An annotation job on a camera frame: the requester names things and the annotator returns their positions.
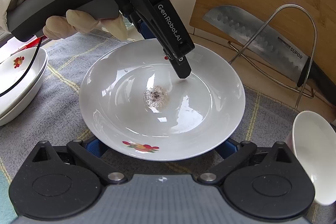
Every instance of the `kitchen knife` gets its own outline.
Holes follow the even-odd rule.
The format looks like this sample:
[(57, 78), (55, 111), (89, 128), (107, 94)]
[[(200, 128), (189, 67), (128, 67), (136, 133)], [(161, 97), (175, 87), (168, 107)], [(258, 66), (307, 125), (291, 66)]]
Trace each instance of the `kitchen knife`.
[[(249, 12), (232, 5), (222, 5), (208, 11), (203, 20), (225, 32), (245, 45), (264, 23)], [(270, 26), (256, 37), (248, 49), (273, 65), (279, 72), (293, 80), (297, 87), (302, 86), (307, 74), (310, 57), (306, 56), (292, 42)], [(333, 105), (336, 105), (336, 85), (313, 62), (310, 83)]]

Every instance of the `red fruit pattern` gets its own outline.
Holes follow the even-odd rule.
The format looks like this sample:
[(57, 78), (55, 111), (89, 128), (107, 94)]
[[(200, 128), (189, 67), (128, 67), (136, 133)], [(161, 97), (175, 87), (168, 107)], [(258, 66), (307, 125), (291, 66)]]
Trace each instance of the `red fruit pattern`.
[(134, 148), (135, 150), (142, 151), (142, 152), (149, 152), (149, 153), (154, 153), (156, 152), (159, 147), (157, 146), (150, 146), (148, 144), (139, 144), (139, 143), (130, 143), (123, 141), (123, 144), (128, 145), (130, 148)]
[(24, 59), (25, 59), (24, 56), (17, 57), (14, 60), (14, 69), (18, 68), (22, 64), (22, 62), (23, 62)]

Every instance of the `white bowl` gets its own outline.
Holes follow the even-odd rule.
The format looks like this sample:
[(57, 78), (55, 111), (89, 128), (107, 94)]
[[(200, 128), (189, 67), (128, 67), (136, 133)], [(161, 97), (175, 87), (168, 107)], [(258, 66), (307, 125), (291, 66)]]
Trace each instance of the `white bowl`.
[(92, 133), (123, 154), (156, 161), (203, 154), (225, 141), (245, 110), (243, 84), (219, 55), (196, 45), (181, 80), (149, 39), (121, 46), (89, 69), (79, 92)]
[[(28, 68), (36, 48), (28, 48), (7, 58), (0, 64), (0, 93), (11, 87)], [(22, 81), (10, 92), (0, 97), (0, 118), (6, 115), (37, 82), (47, 62), (47, 52), (40, 48), (36, 59)]]
[(47, 55), (47, 62), (42, 70), (40, 78), (38, 78), (35, 85), (31, 88), (31, 90), (28, 91), (28, 93), (23, 97), (23, 99), (19, 101), (19, 103), (15, 107), (13, 107), (6, 115), (4, 115), (0, 119), (0, 126), (3, 126), (9, 123), (10, 121), (14, 120), (31, 103), (31, 101), (34, 99), (34, 97), (36, 96), (36, 94), (38, 93), (38, 91), (42, 86), (44, 80), (44, 72), (47, 69), (47, 65), (48, 65), (48, 55)]
[(293, 123), (288, 146), (315, 187), (315, 202), (328, 206), (336, 201), (336, 133), (312, 111), (303, 111)]

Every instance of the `gray gripper body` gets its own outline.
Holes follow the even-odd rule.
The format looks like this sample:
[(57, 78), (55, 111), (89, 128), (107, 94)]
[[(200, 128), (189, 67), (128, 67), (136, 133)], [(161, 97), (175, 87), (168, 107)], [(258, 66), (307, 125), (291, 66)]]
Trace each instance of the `gray gripper body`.
[(67, 10), (81, 10), (95, 19), (115, 19), (119, 7), (114, 0), (25, 0), (7, 13), (7, 27), (20, 41), (43, 35), (50, 16), (65, 16)]
[[(12, 224), (48, 224), (18, 217)], [(217, 187), (200, 185), (191, 175), (134, 175), (110, 185), (91, 208), (52, 224), (267, 224), (235, 211)], [(309, 224), (300, 217), (285, 224)]]

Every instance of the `metal wire stand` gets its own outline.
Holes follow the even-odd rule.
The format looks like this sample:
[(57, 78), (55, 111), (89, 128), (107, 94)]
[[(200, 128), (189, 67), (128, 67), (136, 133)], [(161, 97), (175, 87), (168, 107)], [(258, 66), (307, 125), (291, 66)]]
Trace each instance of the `metal wire stand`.
[[(275, 17), (275, 15), (280, 12), (281, 10), (285, 9), (285, 8), (296, 8), (301, 10), (302, 12), (304, 12), (310, 19), (313, 27), (314, 27), (314, 44), (313, 44), (313, 48), (311, 51), (311, 59), (309, 62), (309, 66), (308, 66), (308, 70), (307, 70), (307, 74), (306, 77), (304, 79), (303, 85), (301, 87), (301, 90), (297, 90), (289, 85), (286, 85), (278, 80), (276, 80), (275, 78), (273, 78), (272, 76), (270, 76), (269, 74), (267, 74), (266, 72), (264, 72), (262, 69), (260, 69), (257, 65), (255, 65), (248, 57), (246, 57), (245, 55), (243, 55), (242, 53), (247, 49), (247, 47), (252, 43), (252, 41), (263, 31), (263, 29), (270, 23), (270, 21)], [(317, 41), (317, 30), (316, 30), (316, 25), (315, 22), (313, 20), (313, 18), (311, 17), (311, 15), (307, 12), (307, 10), (305, 10), (304, 8), (302, 8), (301, 6), (298, 6), (296, 4), (285, 4), (280, 6), (279, 8), (277, 8), (274, 13), (268, 18), (268, 20), (259, 28), (259, 30), (257, 30), (257, 32), (249, 39), (249, 41), (240, 49), (238, 50), (235, 46), (232, 45), (232, 42), (228, 42), (229, 46), (232, 47), (237, 54), (231, 59), (231, 61), (229, 62), (229, 64), (232, 64), (240, 55), (245, 58), (245, 60), (247, 60), (256, 70), (258, 70), (260, 73), (262, 73), (263, 75), (265, 75), (266, 77), (268, 77), (269, 79), (271, 79), (272, 81), (274, 81), (275, 83), (289, 89), (292, 90), (294, 92), (297, 92), (299, 94), (296, 103), (295, 103), (295, 109), (297, 109), (299, 102), (301, 100), (302, 95), (306, 96), (308, 98), (313, 98), (314, 97), (314, 91), (311, 88), (311, 94), (307, 94), (304, 92), (306, 84), (307, 84), (307, 80), (308, 80), (308, 76), (310, 73), (310, 69), (311, 69), (311, 65), (313, 63), (313, 59), (314, 59), (314, 52), (315, 52), (315, 48), (316, 48), (316, 41)]]

